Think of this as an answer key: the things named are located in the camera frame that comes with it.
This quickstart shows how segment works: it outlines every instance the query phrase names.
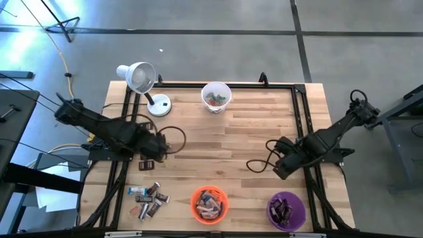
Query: white paper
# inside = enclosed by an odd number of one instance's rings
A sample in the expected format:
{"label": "white paper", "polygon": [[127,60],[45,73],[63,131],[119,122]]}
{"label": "white paper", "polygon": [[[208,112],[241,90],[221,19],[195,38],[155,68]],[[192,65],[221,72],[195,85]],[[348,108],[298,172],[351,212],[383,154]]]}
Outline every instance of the white paper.
{"label": "white paper", "polygon": [[[68,179],[79,181],[81,177],[80,171],[68,172],[64,174]],[[46,212],[62,211],[68,209],[74,209],[77,207],[78,194],[72,192],[60,192],[59,200],[47,204]]]}
{"label": "white paper", "polygon": [[[64,162],[60,163],[58,166],[56,165],[48,169],[44,169],[42,172],[49,173],[51,175],[62,175],[69,172],[69,169],[66,166],[67,162]],[[36,187],[35,190],[37,195],[38,208],[43,208],[47,204],[55,202],[58,199],[57,197],[54,197],[54,194],[59,191],[42,187]]]}

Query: wooden table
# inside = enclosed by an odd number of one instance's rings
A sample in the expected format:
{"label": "wooden table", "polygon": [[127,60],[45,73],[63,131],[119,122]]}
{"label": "wooden table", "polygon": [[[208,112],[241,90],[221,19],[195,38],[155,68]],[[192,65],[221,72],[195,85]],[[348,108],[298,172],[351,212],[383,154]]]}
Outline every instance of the wooden table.
{"label": "wooden table", "polygon": [[[110,82],[106,104],[123,102],[126,82]],[[306,84],[311,119],[315,130],[331,125],[323,85]],[[164,163],[156,163],[153,171],[138,171],[139,157],[134,157],[128,169],[126,189],[129,186],[150,187],[155,181],[160,191],[171,196],[153,219],[140,222],[128,212],[135,206],[133,196],[124,194],[118,228],[121,230],[167,231],[278,231],[266,216],[265,207],[277,192],[290,191],[298,195],[307,209],[307,221],[298,231],[312,231],[305,179],[301,169],[286,180],[281,180],[268,167],[263,173],[249,171],[245,162],[249,159],[266,159],[269,152],[264,144],[269,139],[286,136],[297,137],[291,93],[286,89],[233,89],[233,101],[225,112],[212,114],[202,105],[200,89],[152,89],[151,94],[164,93],[172,100],[171,112],[162,118],[153,118],[158,128],[178,126],[187,136],[185,148],[169,155]],[[303,107],[299,100],[301,115]],[[107,117],[121,115],[122,105],[104,109]],[[139,113],[149,115],[146,106]],[[180,132],[165,130],[173,148],[182,142]],[[255,169],[262,168],[257,163]],[[354,226],[344,177],[338,167],[322,164],[327,198],[344,221]],[[99,162],[85,182],[81,199],[81,221],[95,210],[106,190],[110,162]],[[200,186],[215,185],[229,198],[229,211],[216,225],[197,222],[190,211],[190,197]],[[114,199],[110,203],[108,224],[111,221]],[[323,224],[321,206],[317,202],[319,221]]]}

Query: white desk lamp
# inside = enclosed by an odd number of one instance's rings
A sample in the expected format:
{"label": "white desk lamp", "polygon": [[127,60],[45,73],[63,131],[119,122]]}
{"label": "white desk lamp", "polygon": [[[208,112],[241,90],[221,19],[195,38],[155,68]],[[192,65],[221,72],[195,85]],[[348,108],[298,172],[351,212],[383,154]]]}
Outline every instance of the white desk lamp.
{"label": "white desk lamp", "polygon": [[147,62],[134,63],[131,66],[121,65],[116,69],[119,77],[126,80],[126,83],[134,92],[143,94],[148,100],[147,109],[153,116],[166,116],[172,108],[168,96],[158,94],[150,96],[148,93],[154,86],[156,71],[153,65]]}

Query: purple bowl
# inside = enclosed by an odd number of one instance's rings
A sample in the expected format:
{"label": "purple bowl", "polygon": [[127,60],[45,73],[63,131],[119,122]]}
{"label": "purple bowl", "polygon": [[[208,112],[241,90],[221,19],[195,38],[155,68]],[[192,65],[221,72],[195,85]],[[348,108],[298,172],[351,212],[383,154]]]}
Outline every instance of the purple bowl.
{"label": "purple bowl", "polygon": [[[270,215],[270,203],[274,202],[276,199],[286,199],[288,205],[292,207],[292,215],[289,219],[289,223],[284,226],[273,221],[272,216]],[[292,192],[279,192],[275,194],[272,199],[267,203],[266,209],[267,217],[269,221],[279,230],[282,231],[295,231],[299,229],[305,222],[305,207],[303,202],[297,197],[297,195]]]}

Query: concrete floor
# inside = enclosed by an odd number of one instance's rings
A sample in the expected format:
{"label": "concrete floor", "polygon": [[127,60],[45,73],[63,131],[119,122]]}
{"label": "concrete floor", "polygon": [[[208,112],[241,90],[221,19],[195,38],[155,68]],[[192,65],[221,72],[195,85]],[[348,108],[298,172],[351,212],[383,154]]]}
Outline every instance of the concrete floor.
{"label": "concrete floor", "polygon": [[[1,12],[0,24],[36,25],[20,1],[0,1],[4,2],[5,9],[18,17]],[[26,2],[42,24],[54,23],[41,2]],[[80,27],[294,30],[289,0],[46,2],[60,19],[80,16]],[[303,30],[423,31],[419,0],[297,0],[297,7]],[[108,82],[119,80],[116,67],[136,61],[154,64],[164,80],[256,81],[265,71],[272,82],[304,82],[295,36],[77,34],[71,44],[62,35],[53,37],[75,76],[75,96],[93,110],[104,104]],[[421,39],[305,36],[311,78],[324,84],[332,121],[344,115],[352,89],[365,91],[372,105],[384,111],[422,84]],[[51,99],[56,92],[69,97],[62,62],[45,34],[0,32],[0,55],[1,69],[36,74],[23,83]],[[8,80],[0,82],[19,88]],[[84,140],[83,134],[58,124],[38,105],[21,142],[49,150]],[[356,128],[345,135],[342,145],[356,149],[344,169],[357,228],[421,237],[422,193],[387,192],[401,175],[382,128]],[[37,154],[20,145],[13,161],[26,164]],[[5,220],[0,228],[6,226]]]}

